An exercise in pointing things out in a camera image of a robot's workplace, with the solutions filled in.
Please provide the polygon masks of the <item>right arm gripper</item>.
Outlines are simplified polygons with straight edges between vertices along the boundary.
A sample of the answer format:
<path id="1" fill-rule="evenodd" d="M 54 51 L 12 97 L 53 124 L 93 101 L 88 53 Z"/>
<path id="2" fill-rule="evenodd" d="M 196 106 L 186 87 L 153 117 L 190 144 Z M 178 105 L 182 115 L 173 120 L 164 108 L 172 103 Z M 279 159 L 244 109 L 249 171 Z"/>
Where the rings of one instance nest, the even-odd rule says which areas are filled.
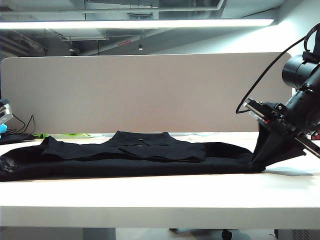
<path id="1" fill-rule="evenodd" d="M 305 156 L 308 150 L 320 156 L 320 147 L 307 139 L 306 133 L 288 121 L 287 107 L 281 103 L 245 100 L 250 116 L 258 121 L 258 138 L 251 165 L 267 167 L 272 164 Z"/>

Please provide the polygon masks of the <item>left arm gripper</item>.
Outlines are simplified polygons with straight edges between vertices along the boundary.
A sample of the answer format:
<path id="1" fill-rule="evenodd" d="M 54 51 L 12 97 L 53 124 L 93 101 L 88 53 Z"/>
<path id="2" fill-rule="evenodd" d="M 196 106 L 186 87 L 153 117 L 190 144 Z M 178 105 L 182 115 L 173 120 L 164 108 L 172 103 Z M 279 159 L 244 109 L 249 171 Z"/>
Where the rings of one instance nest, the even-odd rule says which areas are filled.
<path id="1" fill-rule="evenodd" d="M 0 124 L 5 124 L 13 118 L 12 108 L 7 99 L 0 100 Z M 16 162 L 12 158 L 1 157 L 0 158 L 0 175 L 6 176 L 14 174 L 17 170 Z"/>

